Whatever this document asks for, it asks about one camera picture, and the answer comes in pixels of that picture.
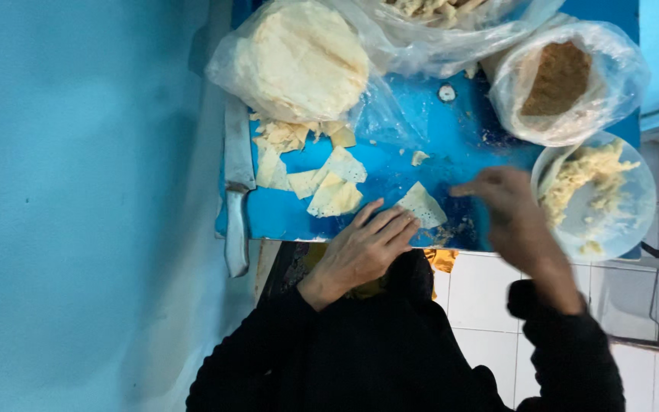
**kitchen knife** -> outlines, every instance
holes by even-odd
[[[256,188],[248,131],[248,107],[233,95],[225,99],[225,203],[228,229],[225,233],[225,263],[232,278],[248,272],[248,220],[245,197]]]

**brown powder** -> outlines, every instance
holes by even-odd
[[[556,116],[571,110],[587,90],[590,72],[591,56],[573,42],[546,45],[521,115]]]

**white bowl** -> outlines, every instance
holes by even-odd
[[[607,132],[599,132],[588,138],[582,146],[608,145],[618,138]],[[566,147],[547,147],[533,166],[530,186],[538,199],[538,184],[545,170],[566,151]],[[653,224],[657,196],[653,174],[645,160],[630,144],[625,142],[619,161],[640,162],[640,166],[623,173],[627,180],[620,193],[620,213],[601,213],[591,209],[592,200],[598,195],[593,183],[577,190],[564,213],[566,219],[554,228],[553,234],[563,251],[577,261],[601,261],[618,258],[637,246]],[[584,222],[591,216],[593,221]],[[600,251],[585,247],[587,241],[599,243]]]

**plastic bag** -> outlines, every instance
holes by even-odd
[[[208,79],[264,117],[289,123],[348,119],[358,137],[414,148],[426,133],[410,121],[356,32],[331,6],[275,0],[220,41]],[[389,133],[377,133],[382,126]]]
[[[322,0],[357,28],[376,66],[405,76],[450,77],[529,36],[564,0],[487,0],[452,29],[426,26],[382,0]]]
[[[523,116],[543,48],[569,41],[591,56],[586,91],[563,114]],[[568,146],[629,116],[641,105],[649,78],[639,47],[619,27],[575,21],[541,30],[507,52],[494,70],[490,100],[502,126],[516,137],[538,145]]]

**woman's left hand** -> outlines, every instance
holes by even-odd
[[[297,286],[304,300],[316,311],[324,309],[353,287],[383,276],[390,264],[405,251],[419,229],[420,221],[410,211],[394,206],[371,214],[383,199],[368,203],[352,223],[327,247],[325,256]]]

